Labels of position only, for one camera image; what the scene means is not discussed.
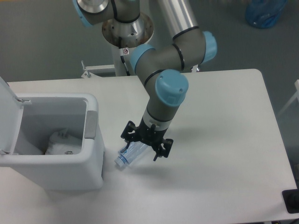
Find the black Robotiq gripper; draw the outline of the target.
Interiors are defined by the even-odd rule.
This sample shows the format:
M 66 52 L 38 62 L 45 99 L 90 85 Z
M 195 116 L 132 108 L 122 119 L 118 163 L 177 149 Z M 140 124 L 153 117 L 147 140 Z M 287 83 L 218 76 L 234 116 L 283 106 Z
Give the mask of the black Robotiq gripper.
M 164 139 L 166 131 L 167 129 L 159 131 L 151 126 L 147 126 L 144 120 L 141 119 L 138 127 L 133 121 L 129 121 L 121 134 L 121 138 L 126 142 L 125 150 L 128 149 L 131 142 L 138 142 L 139 140 L 151 146 L 156 152 L 153 159 L 153 161 L 156 161 L 157 158 L 167 158 L 169 156 L 173 139 Z

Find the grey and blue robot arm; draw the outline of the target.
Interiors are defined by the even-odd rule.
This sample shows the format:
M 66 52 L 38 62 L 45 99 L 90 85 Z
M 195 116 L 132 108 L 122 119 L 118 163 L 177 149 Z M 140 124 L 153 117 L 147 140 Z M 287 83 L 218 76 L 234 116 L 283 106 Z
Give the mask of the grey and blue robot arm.
M 182 72 L 213 59 L 217 53 L 212 33 L 201 31 L 190 3 L 161 0 L 172 37 L 171 46 L 157 50 L 147 44 L 146 25 L 138 0 L 75 0 L 73 5 L 87 26 L 111 22 L 108 41 L 119 49 L 132 48 L 128 75 L 136 74 L 149 95 L 141 122 L 129 121 L 121 134 L 125 142 L 141 142 L 152 147 L 156 158 L 168 157 L 172 139 L 164 137 L 189 84 Z

